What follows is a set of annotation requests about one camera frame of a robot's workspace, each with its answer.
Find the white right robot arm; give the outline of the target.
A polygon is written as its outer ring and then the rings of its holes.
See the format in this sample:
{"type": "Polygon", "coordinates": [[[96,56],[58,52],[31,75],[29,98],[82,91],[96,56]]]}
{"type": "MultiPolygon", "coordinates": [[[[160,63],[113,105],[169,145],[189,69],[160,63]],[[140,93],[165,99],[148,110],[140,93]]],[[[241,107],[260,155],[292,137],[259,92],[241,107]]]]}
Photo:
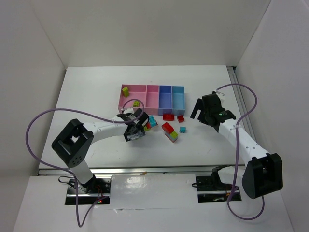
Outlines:
{"type": "Polygon", "coordinates": [[[242,187],[251,199],[282,189],[281,157],[277,153],[270,154],[238,126],[235,115],[222,107],[215,92],[197,99],[190,115],[192,119],[196,117],[198,110],[199,122],[214,128],[233,147],[236,147],[236,140],[239,140],[239,156],[245,164],[242,187]]]}

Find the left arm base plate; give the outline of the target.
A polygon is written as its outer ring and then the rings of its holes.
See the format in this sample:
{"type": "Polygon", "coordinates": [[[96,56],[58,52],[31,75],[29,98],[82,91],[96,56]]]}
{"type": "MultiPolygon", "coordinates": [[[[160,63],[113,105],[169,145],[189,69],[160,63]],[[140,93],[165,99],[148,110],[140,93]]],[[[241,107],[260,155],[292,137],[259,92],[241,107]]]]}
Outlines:
{"type": "MultiPolygon", "coordinates": [[[[67,185],[65,205],[75,205],[76,203],[76,186],[73,177],[61,176],[58,181],[67,185]]],[[[79,205],[92,205],[94,201],[100,200],[98,205],[110,204],[111,177],[97,178],[97,183],[90,189],[86,190],[78,184],[78,203],[79,205]]]]}

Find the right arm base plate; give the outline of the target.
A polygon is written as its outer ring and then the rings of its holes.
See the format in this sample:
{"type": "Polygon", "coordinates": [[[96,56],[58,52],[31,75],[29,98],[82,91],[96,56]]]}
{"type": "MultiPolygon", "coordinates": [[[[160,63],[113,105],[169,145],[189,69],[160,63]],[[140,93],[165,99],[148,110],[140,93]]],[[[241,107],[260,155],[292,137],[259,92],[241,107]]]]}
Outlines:
{"type": "Polygon", "coordinates": [[[232,189],[231,184],[215,182],[211,176],[196,176],[191,186],[197,189],[199,203],[226,202],[232,189]]]}

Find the green red cyan lego stack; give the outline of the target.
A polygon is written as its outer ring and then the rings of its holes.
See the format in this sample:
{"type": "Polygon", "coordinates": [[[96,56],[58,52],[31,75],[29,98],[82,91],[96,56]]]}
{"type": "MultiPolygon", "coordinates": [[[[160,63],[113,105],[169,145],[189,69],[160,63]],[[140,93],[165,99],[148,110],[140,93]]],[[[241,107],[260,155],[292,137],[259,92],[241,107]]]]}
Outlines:
{"type": "Polygon", "coordinates": [[[157,126],[157,121],[153,116],[149,116],[148,122],[144,126],[144,131],[149,131],[151,128],[157,126]]]}

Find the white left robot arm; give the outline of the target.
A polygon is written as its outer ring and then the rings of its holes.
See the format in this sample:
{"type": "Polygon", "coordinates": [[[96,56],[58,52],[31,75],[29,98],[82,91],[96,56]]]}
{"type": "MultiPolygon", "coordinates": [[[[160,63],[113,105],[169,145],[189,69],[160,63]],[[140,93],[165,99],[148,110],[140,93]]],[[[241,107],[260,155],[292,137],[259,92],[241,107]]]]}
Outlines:
{"type": "Polygon", "coordinates": [[[127,142],[143,137],[144,126],[149,120],[150,117],[140,108],[134,113],[122,113],[112,119],[91,123],[72,119],[52,142],[52,149],[75,174],[80,186],[91,192],[99,181],[85,161],[90,146],[114,136],[124,136],[127,142]]]}

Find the yellow-green lego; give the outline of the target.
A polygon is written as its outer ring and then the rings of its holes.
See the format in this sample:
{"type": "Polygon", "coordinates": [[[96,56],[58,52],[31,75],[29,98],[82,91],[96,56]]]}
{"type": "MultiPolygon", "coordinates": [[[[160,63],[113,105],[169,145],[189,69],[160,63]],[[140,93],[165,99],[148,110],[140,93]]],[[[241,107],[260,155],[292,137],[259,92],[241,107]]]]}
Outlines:
{"type": "Polygon", "coordinates": [[[123,96],[125,98],[129,96],[129,89],[128,89],[128,87],[123,87],[122,88],[122,94],[123,94],[123,96]]]}

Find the long green lego brick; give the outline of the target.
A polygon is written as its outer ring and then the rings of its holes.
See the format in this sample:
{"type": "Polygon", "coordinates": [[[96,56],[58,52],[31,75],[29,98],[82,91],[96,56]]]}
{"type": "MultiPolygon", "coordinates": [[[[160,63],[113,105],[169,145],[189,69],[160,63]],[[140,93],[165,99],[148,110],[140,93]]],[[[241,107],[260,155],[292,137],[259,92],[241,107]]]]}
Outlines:
{"type": "Polygon", "coordinates": [[[133,107],[134,108],[139,108],[139,106],[140,106],[140,101],[139,100],[134,100],[133,107]]]}

